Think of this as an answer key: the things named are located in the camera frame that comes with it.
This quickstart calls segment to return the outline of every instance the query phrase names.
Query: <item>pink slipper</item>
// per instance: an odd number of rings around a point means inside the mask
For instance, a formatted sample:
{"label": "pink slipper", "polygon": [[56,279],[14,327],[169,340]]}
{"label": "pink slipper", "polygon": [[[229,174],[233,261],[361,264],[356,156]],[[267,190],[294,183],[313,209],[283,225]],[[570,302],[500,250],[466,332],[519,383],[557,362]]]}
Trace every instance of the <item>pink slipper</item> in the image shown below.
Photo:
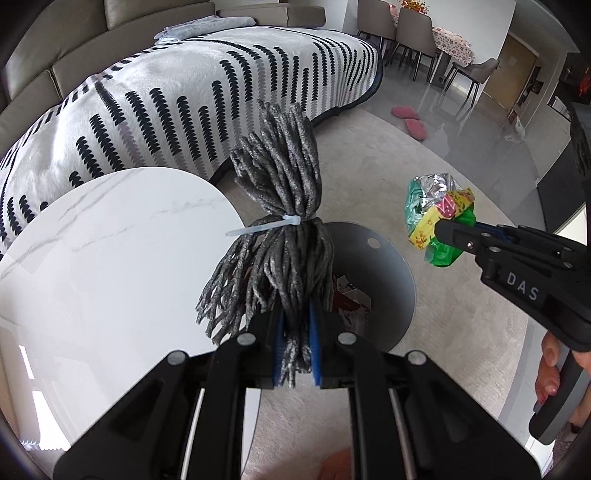
{"label": "pink slipper", "polygon": [[419,142],[424,141],[427,138],[427,131],[423,122],[419,122],[414,118],[407,118],[405,120],[408,128],[408,134]]}
{"label": "pink slipper", "polygon": [[415,120],[420,120],[418,113],[411,106],[395,106],[392,108],[392,115],[402,119],[414,118]]}

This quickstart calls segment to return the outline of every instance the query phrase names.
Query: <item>cable tie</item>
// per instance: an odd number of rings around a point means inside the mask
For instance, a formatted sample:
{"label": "cable tie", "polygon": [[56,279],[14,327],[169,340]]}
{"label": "cable tie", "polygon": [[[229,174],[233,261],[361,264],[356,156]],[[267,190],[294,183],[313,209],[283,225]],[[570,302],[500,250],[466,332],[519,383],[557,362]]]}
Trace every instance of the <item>cable tie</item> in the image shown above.
{"label": "cable tie", "polygon": [[279,228],[280,226],[299,225],[302,223],[302,221],[307,222],[308,220],[312,220],[314,218],[316,218],[316,214],[312,215],[310,218],[307,218],[305,220],[302,220],[301,216],[299,215],[284,215],[283,220],[265,223],[264,225],[249,226],[246,228],[240,228],[238,230],[232,230],[231,232],[226,233],[226,236],[239,236],[246,235],[248,233],[265,232],[266,230],[271,230],[272,228]]}

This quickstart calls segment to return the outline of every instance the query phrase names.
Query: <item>handle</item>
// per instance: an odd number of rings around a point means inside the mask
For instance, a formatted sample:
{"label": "handle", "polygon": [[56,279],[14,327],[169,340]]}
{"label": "handle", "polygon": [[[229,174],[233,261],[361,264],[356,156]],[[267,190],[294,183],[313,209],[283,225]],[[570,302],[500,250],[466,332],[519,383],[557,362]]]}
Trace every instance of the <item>handle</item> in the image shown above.
{"label": "handle", "polygon": [[560,388],[558,393],[549,397],[544,405],[537,403],[534,416],[530,420],[530,433],[544,445],[549,445],[566,425],[577,406],[581,403],[587,387],[589,376],[576,362],[571,350],[561,346]]}

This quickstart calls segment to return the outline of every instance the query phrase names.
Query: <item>gray rug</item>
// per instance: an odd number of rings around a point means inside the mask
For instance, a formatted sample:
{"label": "gray rug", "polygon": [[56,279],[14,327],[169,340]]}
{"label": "gray rug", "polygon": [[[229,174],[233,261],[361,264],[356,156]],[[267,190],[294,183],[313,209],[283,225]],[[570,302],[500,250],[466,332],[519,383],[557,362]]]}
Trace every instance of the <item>gray rug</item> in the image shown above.
{"label": "gray rug", "polygon": [[[476,196],[482,221],[507,217],[452,166],[408,135],[361,108],[316,129],[324,184],[318,215],[360,223],[388,238],[407,260],[417,286],[413,322],[393,353],[421,349],[498,417],[515,375],[527,316],[480,283],[471,255],[449,268],[423,260],[407,239],[404,200],[417,175],[452,173]],[[245,223],[264,215],[228,174],[219,188]],[[247,479],[312,480],[327,455],[350,445],[345,391],[319,391],[310,375],[297,388],[264,391]]]}

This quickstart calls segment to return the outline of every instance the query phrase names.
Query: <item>fingernail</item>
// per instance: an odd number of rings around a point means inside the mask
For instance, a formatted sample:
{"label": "fingernail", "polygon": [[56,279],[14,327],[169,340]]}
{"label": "fingernail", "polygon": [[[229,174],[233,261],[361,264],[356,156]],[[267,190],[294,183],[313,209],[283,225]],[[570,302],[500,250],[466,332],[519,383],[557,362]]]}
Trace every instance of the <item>fingernail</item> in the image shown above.
{"label": "fingernail", "polygon": [[556,395],[556,392],[558,391],[558,385],[556,385],[552,381],[549,381],[548,383],[546,383],[545,390],[548,395]]}
{"label": "fingernail", "polygon": [[556,365],[556,360],[554,359],[554,352],[551,348],[547,348],[546,350],[544,350],[544,360],[546,360],[546,363],[549,367],[554,367]]}

